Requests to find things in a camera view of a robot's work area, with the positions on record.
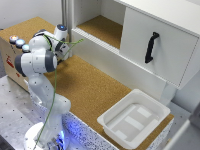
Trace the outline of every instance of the cork surface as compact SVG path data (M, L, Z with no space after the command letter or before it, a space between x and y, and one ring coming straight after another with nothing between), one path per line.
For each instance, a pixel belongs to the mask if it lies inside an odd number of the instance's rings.
M46 29L53 32L54 28L50 23L36 17L0 31L0 36L9 41L11 35L18 35L28 43L38 30ZM45 75L54 85L54 73ZM67 59L57 68L57 93L71 101L70 111L120 150L123 150L123 148L104 133L102 126L97 122L97 118L130 91L131 89L91 66L78 56ZM169 115L137 150L145 150L172 119L173 115Z
M123 26L103 16L89 20L78 28L120 49Z

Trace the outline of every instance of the green cable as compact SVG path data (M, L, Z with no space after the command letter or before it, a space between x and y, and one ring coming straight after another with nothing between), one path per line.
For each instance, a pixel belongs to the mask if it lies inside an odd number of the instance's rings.
M49 43L49 41L48 41L48 39L46 38L46 36L47 36L47 35L43 35L43 37L46 39L47 43L49 44L49 46L50 46L50 48L51 48L51 51L53 52L52 47L51 47L51 44ZM59 41L59 42L62 42L62 43L74 44L74 45L71 46L71 47L69 48L69 50L65 53L64 57L67 55L67 53L68 53L76 44L78 44L78 43L80 43L80 42L82 42L82 41L83 41L83 39L81 39L81 40L79 40L79 41L77 41L77 42L75 42L75 43ZM54 87L54 94L53 94L53 102L52 102L52 104L51 104L51 108L50 108L50 110L49 110L49 113L48 113L48 115L47 115L47 118L46 118L46 120L45 120L45 123L44 123L44 125L43 125L43 127L42 127L42 130L41 130L41 132L40 132L40 134L39 134L39 137L38 137L38 139L37 139L37 142L36 142L36 144L35 144L34 149L36 148L36 146L37 146L37 144L38 144L38 142L39 142L39 140L40 140L40 137L41 137L41 135L42 135L42 132L43 132L43 130L44 130L44 127L45 127L45 125L46 125L46 123L47 123L47 120L49 119L50 114L51 114L51 110L52 110L52 108L53 108L54 101L55 101L56 86L57 86L57 69L55 70L55 87Z

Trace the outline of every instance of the black handle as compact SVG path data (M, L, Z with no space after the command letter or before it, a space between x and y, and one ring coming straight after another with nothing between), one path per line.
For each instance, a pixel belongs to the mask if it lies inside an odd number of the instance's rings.
M152 53L152 49L153 49L153 45L154 45L154 40L158 37L159 37L159 34L156 33L156 32L153 32L153 36L151 37L151 39L149 41L147 53L146 53L146 56L145 56L145 63L146 64L153 60L153 57L151 57L151 53Z

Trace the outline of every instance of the cabinet door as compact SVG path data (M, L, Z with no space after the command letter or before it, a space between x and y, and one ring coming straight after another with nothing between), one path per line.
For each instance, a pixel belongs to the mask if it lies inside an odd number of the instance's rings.
M145 63L147 47L153 32L151 56ZM127 8L122 33L120 54L147 70L179 86L198 38L138 11Z

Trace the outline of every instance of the white plastic bin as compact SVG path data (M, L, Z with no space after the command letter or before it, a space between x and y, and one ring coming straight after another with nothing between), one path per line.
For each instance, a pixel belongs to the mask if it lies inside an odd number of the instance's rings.
M169 113L169 108L136 89L97 120L122 147L136 149Z

